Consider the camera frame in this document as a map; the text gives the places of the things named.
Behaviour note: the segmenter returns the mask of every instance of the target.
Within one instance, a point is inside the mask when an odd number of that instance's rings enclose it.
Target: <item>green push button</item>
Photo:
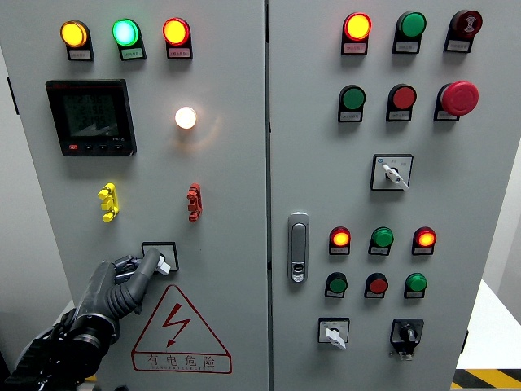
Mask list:
[[[343,279],[334,279],[329,283],[329,289],[333,293],[342,293],[348,288],[348,284]]]
[[[422,292],[427,287],[427,279],[421,273],[414,273],[407,277],[405,285],[413,292]]]
[[[371,239],[378,247],[388,247],[392,244],[394,235],[389,228],[382,226],[374,230]]]
[[[360,108],[366,101],[366,94],[359,87],[353,87],[344,92],[342,102],[349,110]]]
[[[419,12],[406,12],[400,19],[400,31],[409,38],[421,35],[427,27],[425,16]]]

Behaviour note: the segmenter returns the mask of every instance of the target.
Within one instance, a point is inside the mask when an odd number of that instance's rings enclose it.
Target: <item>white switch handle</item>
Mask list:
[[[340,336],[339,332],[336,330],[326,329],[326,337],[327,340],[339,349],[345,350],[345,341]]]
[[[385,163],[382,163],[382,168],[385,170],[385,174],[387,175],[387,177],[391,179],[393,183],[401,187],[404,191],[409,190],[409,185],[405,183],[404,179],[398,174],[398,171],[392,169]]]

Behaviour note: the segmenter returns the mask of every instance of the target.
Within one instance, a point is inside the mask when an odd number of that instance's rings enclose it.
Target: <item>yellow black hazard stripe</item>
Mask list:
[[[521,369],[457,369],[451,389],[521,389]]]

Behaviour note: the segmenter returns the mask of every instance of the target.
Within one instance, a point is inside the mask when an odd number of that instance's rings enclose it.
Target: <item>emergency stop button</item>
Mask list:
[[[478,104],[478,87],[469,81],[461,80],[447,84],[438,93],[434,121],[458,121]]]

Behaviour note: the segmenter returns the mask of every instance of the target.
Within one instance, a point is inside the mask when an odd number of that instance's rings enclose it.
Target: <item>red push button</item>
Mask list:
[[[389,285],[387,284],[386,280],[376,279],[375,281],[373,281],[370,284],[369,290],[371,290],[372,293],[376,293],[376,294],[384,293],[385,291],[387,291],[388,286]]]
[[[469,81],[456,81],[443,91],[441,106],[450,115],[464,116],[474,110],[479,100],[478,88]]]
[[[365,298],[383,299],[385,292],[389,288],[389,283],[382,273],[373,273],[366,280]]]
[[[400,110],[411,108],[416,102],[416,91],[410,86],[402,86],[395,91],[392,102]]]
[[[481,30],[483,17],[478,11],[459,11],[451,20],[454,33],[463,39],[473,38]]]

